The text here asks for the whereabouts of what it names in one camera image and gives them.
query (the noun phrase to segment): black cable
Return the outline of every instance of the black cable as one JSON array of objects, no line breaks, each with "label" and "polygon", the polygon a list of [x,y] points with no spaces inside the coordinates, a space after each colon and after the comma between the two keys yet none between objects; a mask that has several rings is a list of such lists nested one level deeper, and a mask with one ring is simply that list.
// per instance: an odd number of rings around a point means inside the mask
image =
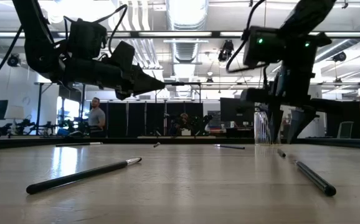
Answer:
[{"label": "black cable", "polygon": [[71,20],[69,17],[64,16],[64,24],[65,24],[65,39],[68,40],[68,25],[67,25],[67,21],[69,22],[75,22],[73,20]]},{"label": "black cable", "polygon": [[19,37],[19,35],[21,34],[22,32],[22,25],[19,27],[18,31],[17,31],[17,34],[16,36],[14,37],[14,39],[12,40],[12,43],[10,45],[10,47],[8,48],[8,51],[6,53],[6,55],[3,57],[3,60],[1,61],[0,63],[0,69],[3,67],[3,65],[6,63],[7,59],[8,59],[8,56],[10,56],[10,53],[12,51],[12,49],[14,48],[16,42],[17,42],[17,39]]},{"label": "black cable", "polygon": [[119,25],[122,23],[122,20],[123,20],[123,18],[125,17],[126,12],[128,11],[128,5],[124,4],[124,5],[120,6],[120,7],[119,7],[118,9],[116,9],[115,12],[113,12],[113,14],[112,14],[112,15],[114,15],[115,13],[121,11],[122,9],[125,9],[125,10],[123,11],[122,16],[120,17],[119,22],[117,23],[117,25],[115,26],[114,30],[112,31],[112,34],[111,34],[111,36],[110,36],[110,40],[108,41],[108,50],[110,51],[111,55],[112,55],[112,53],[113,53],[113,51],[112,51],[112,49],[111,49],[111,42],[112,42],[113,35],[115,34],[116,30],[119,28]]},{"label": "black cable", "polygon": [[255,68],[261,68],[266,66],[267,64],[261,64],[261,65],[257,65],[255,67],[247,67],[247,68],[240,68],[240,69],[235,69],[235,70],[230,70],[230,65],[232,63],[232,61],[234,60],[234,58],[238,55],[238,53],[241,51],[241,49],[244,47],[244,45],[247,43],[248,38],[249,38],[249,27],[250,27],[250,21],[252,20],[252,15],[255,12],[256,8],[259,7],[259,5],[261,5],[261,3],[263,3],[266,0],[259,0],[259,2],[257,2],[253,8],[250,10],[249,13],[249,17],[248,17],[248,21],[247,21],[247,27],[245,28],[244,34],[243,34],[243,38],[244,41],[242,42],[241,46],[235,51],[235,53],[232,55],[232,57],[230,58],[230,60],[227,62],[227,65],[225,66],[225,70],[227,71],[227,73],[236,73],[236,72],[241,72],[241,71],[246,71],[246,70],[251,70],[251,69],[255,69]]}]

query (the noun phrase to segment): robotic arm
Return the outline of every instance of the robotic arm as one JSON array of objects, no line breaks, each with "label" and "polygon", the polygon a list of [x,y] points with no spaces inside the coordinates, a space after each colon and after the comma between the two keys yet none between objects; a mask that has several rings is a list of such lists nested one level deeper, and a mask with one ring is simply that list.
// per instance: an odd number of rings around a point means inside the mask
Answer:
[{"label": "robotic arm", "polygon": [[126,42],[121,41],[110,57],[103,57],[101,61],[93,59],[107,43],[107,29],[99,24],[101,19],[72,21],[69,37],[54,42],[37,0],[13,0],[13,3],[25,32],[27,63],[43,77],[68,88],[74,82],[96,85],[100,89],[113,88],[121,100],[131,94],[164,88],[163,82],[145,74],[139,65],[132,65],[135,49]]},{"label": "robotic arm", "polygon": [[[316,117],[316,111],[337,111],[339,102],[311,99],[308,94],[315,55],[318,47],[331,43],[324,33],[309,35],[332,10],[335,0],[301,0],[288,19],[279,29],[249,27],[252,13],[263,3],[260,0],[251,10],[243,43],[227,64],[227,71],[239,72],[264,67],[263,89],[249,88],[241,94],[241,100],[262,103],[269,120],[271,140],[277,138],[283,111],[281,105],[296,106],[292,112],[292,122],[288,132],[288,143]],[[244,65],[247,68],[229,70],[232,59],[245,46]],[[281,69],[273,82],[267,83],[266,68],[270,63],[282,61]]]}]

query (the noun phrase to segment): man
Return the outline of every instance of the man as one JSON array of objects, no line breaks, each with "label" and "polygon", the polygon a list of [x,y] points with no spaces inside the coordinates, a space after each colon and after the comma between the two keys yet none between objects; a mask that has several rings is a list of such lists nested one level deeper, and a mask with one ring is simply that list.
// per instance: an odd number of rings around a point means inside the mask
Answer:
[{"label": "man", "polygon": [[172,118],[171,129],[169,130],[169,134],[171,136],[180,136],[181,130],[183,128],[188,128],[188,114],[182,113],[180,116],[173,116]]},{"label": "man", "polygon": [[92,110],[88,116],[91,138],[105,138],[105,113],[100,109],[100,99],[94,97],[92,100]]}]

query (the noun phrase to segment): fluorescent light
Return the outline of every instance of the fluorescent light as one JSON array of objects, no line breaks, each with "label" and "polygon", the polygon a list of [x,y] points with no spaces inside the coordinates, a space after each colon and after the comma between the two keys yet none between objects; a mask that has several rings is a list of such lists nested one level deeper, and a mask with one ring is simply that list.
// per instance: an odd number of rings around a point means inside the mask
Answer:
[{"label": "fluorescent light", "polygon": [[164,32],[140,32],[140,37],[210,37],[212,32],[181,32],[181,31],[164,31]]},{"label": "fluorescent light", "polygon": [[220,32],[221,37],[241,37],[242,32]]},{"label": "fluorescent light", "polygon": [[190,43],[190,44],[198,44],[198,43],[209,43],[209,40],[163,40],[166,44],[176,44],[176,43]]},{"label": "fluorescent light", "polygon": [[276,71],[277,71],[278,69],[280,69],[280,68],[281,68],[281,65],[275,67],[275,68],[272,70],[272,72],[276,72]]},{"label": "fluorescent light", "polygon": [[[59,37],[65,37],[65,32],[58,32],[58,36]],[[129,32],[116,32],[114,35],[114,37],[130,37],[130,33]]]},{"label": "fluorescent light", "polygon": [[[17,32],[0,32],[0,37],[15,37]],[[20,33],[19,37],[25,37],[25,33]]]},{"label": "fluorescent light", "polygon": [[360,37],[360,32],[325,32],[328,37]]}]

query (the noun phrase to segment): table surface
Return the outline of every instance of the table surface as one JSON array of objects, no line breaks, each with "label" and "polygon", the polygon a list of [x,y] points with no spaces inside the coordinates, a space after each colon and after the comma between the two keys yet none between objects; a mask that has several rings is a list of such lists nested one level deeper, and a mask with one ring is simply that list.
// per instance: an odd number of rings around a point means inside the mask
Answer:
[{"label": "table surface", "polygon": [[[280,147],[287,158],[282,159]],[[29,184],[140,164],[35,195]],[[325,197],[292,163],[336,187]],[[101,145],[0,150],[0,223],[360,223],[360,149]]]}]

